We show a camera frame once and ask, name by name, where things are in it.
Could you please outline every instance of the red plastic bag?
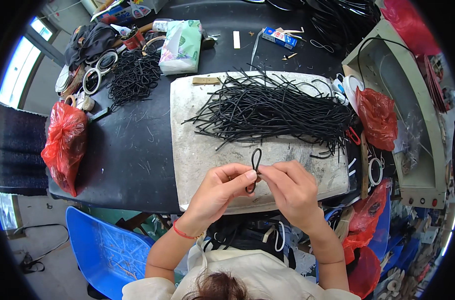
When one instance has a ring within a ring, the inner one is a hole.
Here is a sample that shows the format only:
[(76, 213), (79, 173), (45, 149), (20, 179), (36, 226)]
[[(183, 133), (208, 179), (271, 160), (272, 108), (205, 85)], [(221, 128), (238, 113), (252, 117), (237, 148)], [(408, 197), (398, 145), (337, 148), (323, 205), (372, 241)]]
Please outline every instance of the red plastic bag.
[(408, 0), (384, 0), (385, 9), (381, 8), (384, 18), (416, 55), (436, 55), (440, 49), (426, 24)]
[(397, 138), (397, 119), (394, 101), (370, 88), (356, 88), (356, 102), (364, 134), (374, 147), (386, 151), (394, 150)]
[(371, 241), (379, 216), (386, 205), (386, 189), (391, 184), (390, 179), (383, 179), (369, 197), (354, 203), (354, 217), (349, 223), (349, 234), (343, 242), (346, 265), (354, 260), (354, 249), (367, 246)]
[(369, 247), (360, 249), (359, 261), (356, 268), (349, 274), (349, 290), (351, 293), (364, 299), (368, 296), (379, 282), (380, 262)]
[(87, 116), (78, 108), (56, 102), (46, 146), (41, 152), (51, 176), (59, 187), (76, 197), (74, 181), (79, 163), (86, 152)]

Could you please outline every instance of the fingernail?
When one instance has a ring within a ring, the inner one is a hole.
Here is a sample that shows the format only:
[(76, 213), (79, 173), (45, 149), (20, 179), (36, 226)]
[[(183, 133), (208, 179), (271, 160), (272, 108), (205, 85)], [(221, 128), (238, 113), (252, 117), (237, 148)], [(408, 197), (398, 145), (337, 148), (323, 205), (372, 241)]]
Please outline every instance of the fingernail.
[(246, 177), (251, 181), (255, 180), (257, 178), (257, 173), (255, 170), (250, 170), (250, 171), (246, 172)]

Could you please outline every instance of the person's left hand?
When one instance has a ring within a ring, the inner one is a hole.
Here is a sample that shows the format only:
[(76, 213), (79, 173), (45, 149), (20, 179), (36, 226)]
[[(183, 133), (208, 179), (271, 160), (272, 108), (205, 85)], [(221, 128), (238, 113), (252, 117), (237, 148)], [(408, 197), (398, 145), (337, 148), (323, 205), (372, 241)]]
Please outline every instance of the person's left hand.
[(249, 187), (257, 180), (251, 166), (232, 163), (210, 169), (192, 197), (187, 211), (177, 221), (176, 227), (189, 236), (199, 236), (217, 221), (231, 201), (248, 194)]

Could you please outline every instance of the hand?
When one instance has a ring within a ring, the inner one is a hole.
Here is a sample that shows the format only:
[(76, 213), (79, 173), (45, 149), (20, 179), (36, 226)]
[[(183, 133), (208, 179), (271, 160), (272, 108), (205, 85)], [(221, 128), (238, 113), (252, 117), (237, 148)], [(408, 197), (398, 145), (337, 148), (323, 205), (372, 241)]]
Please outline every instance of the hand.
[(309, 234), (316, 222), (324, 220), (324, 212), (317, 205), (316, 179), (298, 161), (260, 165), (258, 170), (292, 225)]
[(231, 201), (248, 194), (249, 187), (257, 180), (251, 166), (232, 163), (213, 167), (192, 197), (187, 211), (176, 222), (176, 227), (189, 236), (198, 236), (217, 221)]

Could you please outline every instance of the red string bracelet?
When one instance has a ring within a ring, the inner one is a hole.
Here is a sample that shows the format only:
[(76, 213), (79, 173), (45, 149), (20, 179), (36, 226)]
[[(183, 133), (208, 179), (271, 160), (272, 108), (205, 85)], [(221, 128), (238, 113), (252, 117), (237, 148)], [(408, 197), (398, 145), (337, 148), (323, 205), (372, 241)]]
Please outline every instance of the red string bracelet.
[(182, 231), (180, 231), (179, 229), (177, 229), (177, 228), (176, 228), (176, 222), (177, 222), (177, 220), (175, 220), (175, 221), (172, 223), (172, 228), (174, 228), (174, 231), (175, 231), (178, 235), (180, 235), (180, 236), (183, 237), (183, 238), (193, 239), (193, 240), (200, 238), (200, 236), (197, 236), (197, 237), (190, 237), (190, 236), (188, 236), (187, 234), (185, 234), (184, 232), (182, 232)]

